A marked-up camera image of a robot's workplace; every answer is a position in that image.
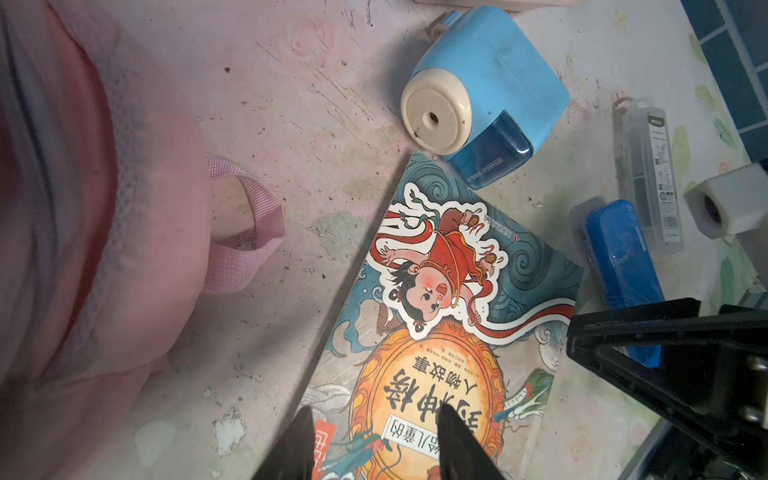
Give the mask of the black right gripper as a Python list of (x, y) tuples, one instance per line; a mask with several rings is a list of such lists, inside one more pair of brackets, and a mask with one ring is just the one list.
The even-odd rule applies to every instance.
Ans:
[(767, 476), (767, 313), (682, 298), (576, 315), (567, 356), (755, 479)]

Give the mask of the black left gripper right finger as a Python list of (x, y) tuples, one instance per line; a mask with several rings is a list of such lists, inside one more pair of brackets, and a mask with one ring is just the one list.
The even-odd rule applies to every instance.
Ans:
[(503, 475), (470, 429), (449, 404), (437, 417), (439, 478), (442, 480), (502, 480)]

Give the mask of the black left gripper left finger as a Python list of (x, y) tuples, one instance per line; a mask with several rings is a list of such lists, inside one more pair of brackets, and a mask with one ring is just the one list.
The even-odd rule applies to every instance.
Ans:
[(252, 480), (309, 480), (314, 463), (314, 419), (311, 408), (304, 406), (267, 454)]

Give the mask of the colourful children's story book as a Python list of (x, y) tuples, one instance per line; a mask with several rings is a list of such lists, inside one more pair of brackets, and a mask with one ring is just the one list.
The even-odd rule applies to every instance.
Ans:
[(526, 475), (582, 269), (422, 153), (409, 159), (301, 402), (318, 479), (435, 479), (452, 407)]

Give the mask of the pink student backpack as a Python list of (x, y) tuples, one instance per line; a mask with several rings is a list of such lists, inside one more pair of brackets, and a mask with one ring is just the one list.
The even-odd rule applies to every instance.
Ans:
[(94, 1), (1, 5), (1, 475), (69, 479), (283, 210)]

